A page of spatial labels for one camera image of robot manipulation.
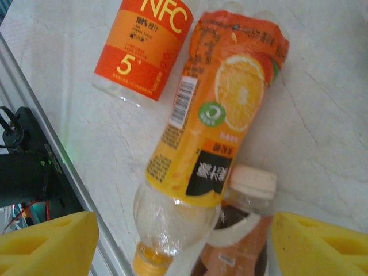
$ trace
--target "red wire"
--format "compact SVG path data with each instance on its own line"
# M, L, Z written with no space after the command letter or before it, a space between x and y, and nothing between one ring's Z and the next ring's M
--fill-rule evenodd
M25 211L27 211L29 208L31 208L36 203L39 203L39 201L35 201L34 203L31 203L26 208L24 208L14 219L12 219L12 221L10 223L8 223L8 225L4 228L2 233L4 234L5 231L8 229L8 227L12 225L12 223L14 223L16 220L18 220Z
M46 201L46 221L49 221L51 219L50 215L50 201Z

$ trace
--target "yellow bottle cap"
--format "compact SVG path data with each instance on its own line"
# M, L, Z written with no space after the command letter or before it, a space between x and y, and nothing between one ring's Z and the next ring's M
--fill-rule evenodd
M143 243L139 243L133 268L138 276L164 276L172 262L171 256L157 253Z

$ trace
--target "nfc juice bottle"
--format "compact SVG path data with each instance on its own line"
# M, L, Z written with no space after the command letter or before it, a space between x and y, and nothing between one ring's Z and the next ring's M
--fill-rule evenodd
M123 0L93 85L140 105L158 100L193 22L197 0Z
M136 193L139 276L164 275L174 256L213 229L240 144L288 54L277 24L226 8L204 13L194 30L170 118Z

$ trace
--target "barcode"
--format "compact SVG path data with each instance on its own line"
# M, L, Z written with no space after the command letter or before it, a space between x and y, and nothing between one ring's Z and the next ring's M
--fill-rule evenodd
M182 76L170 116L171 125L180 129L183 128L197 82L198 80L195 78Z
M223 261L224 263L226 263L227 265L234 267L235 266L235 260L231 259L230 257L227 257L226 255L223 254L219 254L218 258Z

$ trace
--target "white table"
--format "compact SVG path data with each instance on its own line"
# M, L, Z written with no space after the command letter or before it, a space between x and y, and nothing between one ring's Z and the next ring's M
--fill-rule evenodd
M201 1L196 18L208 2ZM96 90L91 75L120 3L14 0L0 31L131 262L139 164L159 140L188 46L149 109ZM368 25L360 1L247 1L249 14L262 9L289 31L291 47L238 160L278 175L270 212L368 232ZM200 246L177 258L169 275L179 275L179 267L188 275ZM272 246L270 275L280 275Z

